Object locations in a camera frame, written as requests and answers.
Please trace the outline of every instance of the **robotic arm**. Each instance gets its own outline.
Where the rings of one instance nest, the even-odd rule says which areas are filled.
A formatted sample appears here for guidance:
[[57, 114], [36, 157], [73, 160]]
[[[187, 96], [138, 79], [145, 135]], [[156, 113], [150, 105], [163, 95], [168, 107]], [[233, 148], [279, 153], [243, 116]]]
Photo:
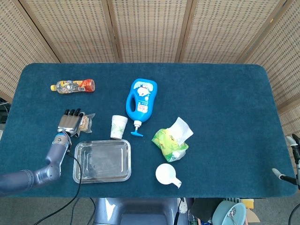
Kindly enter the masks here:
[[30, 190], [48, 185], [60, 178], [60, 166], [66, 152], [70, 149], [72, 136], [76, 135], [83, 113], [68, 109], [61, 117], [58, 134], [46, 156], [47, 166], [37, 170], [21, 170], [14, 173], [0, 175], [0, 196]]
[[292, 154], [295, 158], [295, 163], [297, 166], [296, 178], [286, 176], [275, 168], [273, 168], [272, 171], [279, 179], [285, 180], [294, 185], [298, 185], [298, 189], [300, 189], [300, 138], [297, 135], [292, 134], [292, 137], [287, 136], [286, 139], [292, 148]]

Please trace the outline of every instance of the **teal felt surface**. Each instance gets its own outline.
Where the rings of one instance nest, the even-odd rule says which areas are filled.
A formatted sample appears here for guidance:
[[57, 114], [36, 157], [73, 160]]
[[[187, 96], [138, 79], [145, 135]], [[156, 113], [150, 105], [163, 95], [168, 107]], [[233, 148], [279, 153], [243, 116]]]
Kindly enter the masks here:
[[[92, 78], [93, 93], [62, 95], [50, 91], [59, 80]], [[81, 197], [271, 197], [292, 195], [296, 187], [279, 180], [275, 167], [294, 176], [283, 131], [265, 70], [236, 64], [30, 64], [22, 72], [7, 124], [0, 141], [0, 173], [45, 166], [64, 110], [81, 108], [96, 113], [91, 134], [80, 141], [110, 139], [113, 115], [126, 116], [125, 102], [136, 78], [158, 84], [153, 114], [142, 124], [143, 138], [130, 134], [132, 173], [117, 183], [83, 184]], [[162, 185], [155, 170], [166, 163], [151, 142], [160, 128], [180, 116], [194, 135], [187, 139], [186, 155], [172, 162], [175, 185]], [[73, 160], [65, 157], [58, 182], [18, 196], [71, 197]]]

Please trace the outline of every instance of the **green snack bag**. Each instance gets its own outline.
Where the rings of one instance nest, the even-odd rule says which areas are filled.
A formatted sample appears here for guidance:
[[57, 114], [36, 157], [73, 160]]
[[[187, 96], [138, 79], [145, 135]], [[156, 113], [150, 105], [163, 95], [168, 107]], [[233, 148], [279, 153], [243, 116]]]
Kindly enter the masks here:
[[188, 145], [185, 142], [178, 145], [168, 129], [160, 129], [157, 131], [152, 138], [152, 141], [161, 149], [168, 162], [181, 159], [188, 149]]

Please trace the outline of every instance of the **white spoon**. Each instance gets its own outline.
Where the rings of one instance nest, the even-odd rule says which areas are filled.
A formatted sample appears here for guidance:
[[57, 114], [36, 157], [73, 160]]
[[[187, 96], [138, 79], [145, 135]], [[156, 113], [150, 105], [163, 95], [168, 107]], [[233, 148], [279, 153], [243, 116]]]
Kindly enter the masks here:
[[181, 181], [176, 178], [176, 171], [173, 166], [163, 163], [158, 166], [155, 172], [156, 179], [161, 184], [175, 184], [178, 188], [181, 186]]

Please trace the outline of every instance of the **metal tray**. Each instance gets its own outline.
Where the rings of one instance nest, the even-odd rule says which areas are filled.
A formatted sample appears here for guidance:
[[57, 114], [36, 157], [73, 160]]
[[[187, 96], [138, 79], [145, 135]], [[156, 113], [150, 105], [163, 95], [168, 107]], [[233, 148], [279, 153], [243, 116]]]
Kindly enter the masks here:
[[[75, 157], [82, 169], [82, 184], [128, 180], [130, 156], [130, 143], [126, 140], [80, 142], [75, 148]], [[73, 179], [79, 183], [80, 170], [75, 160]]]

